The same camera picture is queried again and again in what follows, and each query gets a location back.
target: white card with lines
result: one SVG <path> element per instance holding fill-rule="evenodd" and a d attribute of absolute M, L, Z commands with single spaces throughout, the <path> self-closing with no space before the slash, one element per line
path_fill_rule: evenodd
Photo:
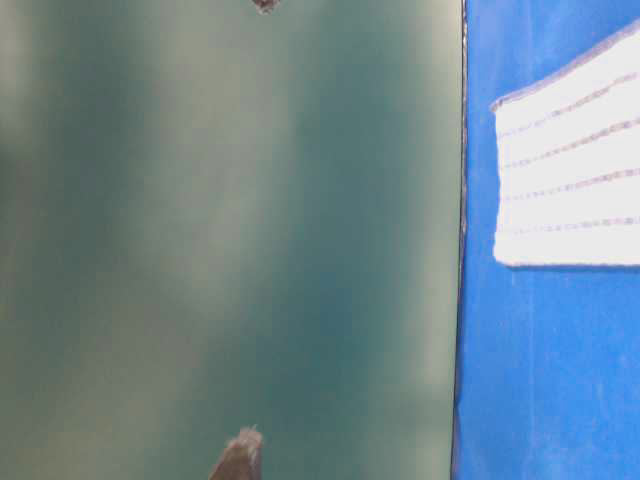
<path fill-rule="evenodd" d="M 496 260 L 640 265 L 640 20 L 492 109 Z"/>

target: brown tip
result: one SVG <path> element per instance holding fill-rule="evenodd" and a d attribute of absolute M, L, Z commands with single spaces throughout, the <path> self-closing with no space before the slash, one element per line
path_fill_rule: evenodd
<path fill-rule="evenodd" d="M 243 428 L 231 439 L 209 480 L 261 480 L 262 435 L 255 428 Z"/>

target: green surface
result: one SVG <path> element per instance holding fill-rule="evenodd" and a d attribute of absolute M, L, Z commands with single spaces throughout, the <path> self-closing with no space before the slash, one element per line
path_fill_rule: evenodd
<path fill-rule="evenodd" d="M 457 2 L 0 27 L 0 478 L 448 478 Z"/>

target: blue surface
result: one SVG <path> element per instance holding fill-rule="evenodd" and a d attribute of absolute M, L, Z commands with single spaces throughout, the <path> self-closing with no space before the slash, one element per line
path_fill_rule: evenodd
<path fill-rule="evenodd" d="M 638 17 L 636 0 L 467 0 L 456 479 L 640 478 L 640 270 L 496 263 L 489 111 Z"/>

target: brown object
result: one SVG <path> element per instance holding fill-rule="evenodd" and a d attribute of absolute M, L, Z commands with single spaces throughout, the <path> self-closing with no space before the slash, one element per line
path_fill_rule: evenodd
<path fill-rule="evenodd" d="M 253 0 L 260 13 L 271 13 L 280 0 Z"/>
<path fill-rule="evenodd" d="M 261 480 L 262 435 L 255 428 L 243 428 L 227 444 L 209 480 Z"/>

